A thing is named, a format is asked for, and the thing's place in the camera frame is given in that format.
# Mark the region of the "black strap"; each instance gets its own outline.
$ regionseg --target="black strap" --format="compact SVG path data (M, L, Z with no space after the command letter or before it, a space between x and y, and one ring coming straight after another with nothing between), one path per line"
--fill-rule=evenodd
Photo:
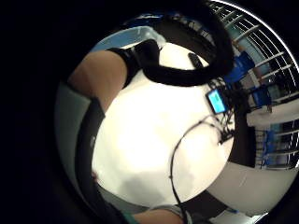
M188 5L180 4L176 7L174 10L200 21L210 31L216 47L216 57L208 67L195 70L170 68L148 61L143 69L146 77L166 85L189 87L203 85L213 78L227 75L234 67L232 44L212 9L205 1L198 0L190 0Z
M123 216L112 204L103 199L92 177L93 147L104 117L99 101L92 98L78 133L76 177L80 191L94 213L107 223L119 223L120 217Z

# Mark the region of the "black cable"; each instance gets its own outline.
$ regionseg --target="black cable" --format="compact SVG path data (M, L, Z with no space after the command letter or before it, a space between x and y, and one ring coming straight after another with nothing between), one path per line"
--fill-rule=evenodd
M182 203L181 203L181 201L180 201L180 199L179 199L179 197L178 197L178 194L177 194L177 191L176 191L176 189L175 189L174 182L173 182L173 165L174 165L174 158L175 158L175 154L176 154L176 152L177 152L177 150L178 150L178 147L179 147L179 145L180 145L182 139L183 139L183 138L184 138L184 137L185 137L191 130L193 130L194 128L198 127L199 125L205 123L205 124L209 125L210 127L216 128L216 129L220 132L220 134L221 134L221 130L220 130L220 128L216 127L214 124L205 122L205 120L206 120L207 118L209 118L209 117L212 117L212 118L215 119L216 121L220 122L219 119L216 118L215 116L208 115L208 116L204 117L203 119L201 119L200 121L198 121L197 123L193 124L193 126L190 127L190 128L185 132L185 134L183 134L182 137L178 140L178 142L177 142L177 144L176 144L176 146L175 146L175 148L174 148L174 151L173 151L173 154L172 154L172 157L171 157L171 161L170 161L170 176L169 176L169 178L170 178L170 180L171 180L171 186L172 186L173 193L174 193L174 195L175 195L175 198L176 198L176 200L177 200L177 202L178 202L178 206L179 206L179 208L180 208L180 210L181 210L181 213L182 213L182 215L183 215L183 222L184 222L184 224L188 224L188 219L187 219L186 210L184 209L184 207L183 207L183 205L182 205Z

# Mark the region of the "blue display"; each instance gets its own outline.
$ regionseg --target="blue display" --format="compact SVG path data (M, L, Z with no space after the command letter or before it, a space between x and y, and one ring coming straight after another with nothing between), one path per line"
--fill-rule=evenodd
M210 103L212 104L213 109L216 114L226 111L227 108L226 108L223 100L221 99L221 96L220 96L218 90L214 90L214 91L210 92L207 97L208 97Z

